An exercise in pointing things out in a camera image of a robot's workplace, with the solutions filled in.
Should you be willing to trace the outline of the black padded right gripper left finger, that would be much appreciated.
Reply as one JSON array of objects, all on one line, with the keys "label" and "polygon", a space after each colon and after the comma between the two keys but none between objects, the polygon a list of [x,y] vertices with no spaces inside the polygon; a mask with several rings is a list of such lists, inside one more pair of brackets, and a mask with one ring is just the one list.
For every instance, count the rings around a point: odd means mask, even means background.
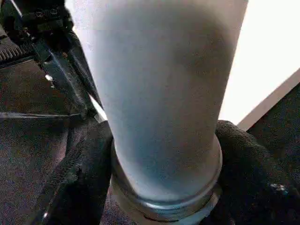
[{"label": "black padded right gripper left finger", "polygon": [[64,158],[45,183],[30,225],[98,225],[111,179],[107,121],[84,120],[68,133]]}]

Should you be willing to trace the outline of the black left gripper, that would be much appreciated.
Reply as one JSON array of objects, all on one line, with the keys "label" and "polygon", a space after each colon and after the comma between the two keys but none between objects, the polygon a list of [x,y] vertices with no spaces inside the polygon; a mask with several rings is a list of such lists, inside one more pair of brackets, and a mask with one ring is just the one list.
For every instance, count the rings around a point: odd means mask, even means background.
[{"label": "black left gripper", "polygon": [[0,2],[1,68],[35,59],[81,117],[92,109],[90,97],[102,106],[70,13],[63,0]]}]

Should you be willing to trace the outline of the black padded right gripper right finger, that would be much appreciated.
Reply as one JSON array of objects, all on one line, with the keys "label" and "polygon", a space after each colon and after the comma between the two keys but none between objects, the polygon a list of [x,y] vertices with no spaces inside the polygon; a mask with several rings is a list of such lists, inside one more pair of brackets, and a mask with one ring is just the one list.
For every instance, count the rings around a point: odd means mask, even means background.
[{"label": "black padded right gripper right finger", "polygon": [[231,225],[298,225],[300,194],[268,150],[251,134],[220,120],[223,154],[220,212]]}]

